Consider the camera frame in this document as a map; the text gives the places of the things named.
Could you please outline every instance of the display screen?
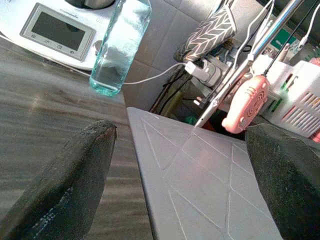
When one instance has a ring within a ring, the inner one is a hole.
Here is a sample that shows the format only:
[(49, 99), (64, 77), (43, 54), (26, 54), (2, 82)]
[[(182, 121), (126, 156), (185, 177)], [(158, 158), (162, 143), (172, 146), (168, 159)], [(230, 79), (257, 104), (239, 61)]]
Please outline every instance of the display screen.
[(32, 32), (76, 51), (85, 35), (85, 31), (45, 12), (40, 13)]

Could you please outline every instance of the kitchen appliance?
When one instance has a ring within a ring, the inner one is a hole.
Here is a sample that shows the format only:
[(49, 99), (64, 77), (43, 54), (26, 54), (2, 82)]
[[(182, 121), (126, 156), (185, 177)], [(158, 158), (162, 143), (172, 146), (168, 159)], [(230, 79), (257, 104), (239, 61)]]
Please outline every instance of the kitchen appliance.
[(112, 0), (74, 0), (71, 2), (74, 5), (69, 2), (1, 1), (0, 32), (25, 49), (75, 68), (91, 70), (115, 5)]

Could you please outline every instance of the green object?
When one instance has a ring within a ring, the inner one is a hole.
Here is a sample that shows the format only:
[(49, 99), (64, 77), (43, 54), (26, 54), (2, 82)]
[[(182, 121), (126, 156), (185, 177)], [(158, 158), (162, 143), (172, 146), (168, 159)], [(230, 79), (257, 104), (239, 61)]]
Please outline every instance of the green object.
[(186, 124), (190, 124), (190, 125), (196, 125), (197, 123), (197, 119), (194, 117), (194, 116), (187, 116), (185, 119), (184, 119), (184, 122)]
[[(290, 33), (284, 29), (281, 29), (279, 33), (275, 36), (275, 38), (272, 40), (271, 45), (280, 50), (289, 37)], [(291, 37), (288, 43), (291, 45), (295, 40), (296, 38), (293, 36)]]

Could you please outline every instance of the water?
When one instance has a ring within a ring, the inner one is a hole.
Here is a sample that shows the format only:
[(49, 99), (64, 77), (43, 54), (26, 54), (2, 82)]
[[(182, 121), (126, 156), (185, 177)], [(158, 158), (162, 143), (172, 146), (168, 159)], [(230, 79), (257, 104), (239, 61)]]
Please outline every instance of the water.
[(150, 17), (149, 0), (117, 2), (90, 76), (97, 92), (113, 96), (121, 90)]

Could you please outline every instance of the metal pole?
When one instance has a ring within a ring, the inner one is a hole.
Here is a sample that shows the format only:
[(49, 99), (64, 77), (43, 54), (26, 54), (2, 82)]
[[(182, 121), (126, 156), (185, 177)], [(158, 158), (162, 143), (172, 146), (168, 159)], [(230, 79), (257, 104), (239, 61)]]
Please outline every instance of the metal pole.
[[(268, 29), (268, 31), (261, 37), (260, 41), (257, 43), (256, 47), (252, 51), (253, 60), (255, 60), (259, 54), (267, 47), (267, 45), (272, 41), (272, 39), (277, 35), (280, 29), (286, 24), (286, 22), (291, 18), (297, 8), (303, 3), (304, 0), (291, 0), (282, 12), (279, 14), (277, 19), (274, 21), (273, 25)], [(230, 75), (228, 81), (223, 86), (221, 91), (210, 100), (209, 106), (204, 110), (201, 117), (196, 122), (196, 127), (202, 127), (212, 116), (212, 114), (218, 109), (221, 102), (225, 99), (230, 90), (237, 84), (237, 82), (242, 78), (242, 76), (248, 71), (249, 67), (252, 65), (253, 61), (246, 59), (237, 70)]]

